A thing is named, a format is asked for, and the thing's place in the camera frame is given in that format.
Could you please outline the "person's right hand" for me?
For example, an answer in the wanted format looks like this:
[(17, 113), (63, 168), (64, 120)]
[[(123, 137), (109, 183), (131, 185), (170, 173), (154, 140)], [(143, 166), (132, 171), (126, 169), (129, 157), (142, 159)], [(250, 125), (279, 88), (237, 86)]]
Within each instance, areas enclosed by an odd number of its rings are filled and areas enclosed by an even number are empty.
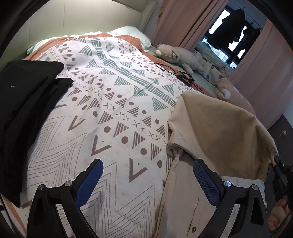
[(272, 209), (271, 215), (268, 218), (268, 225), (270, 231), (278, 229), (278, 231), (284, 230), (287, 223), (290, 220), (290, 209), (285, 199), (280, 199), (277, 205)]

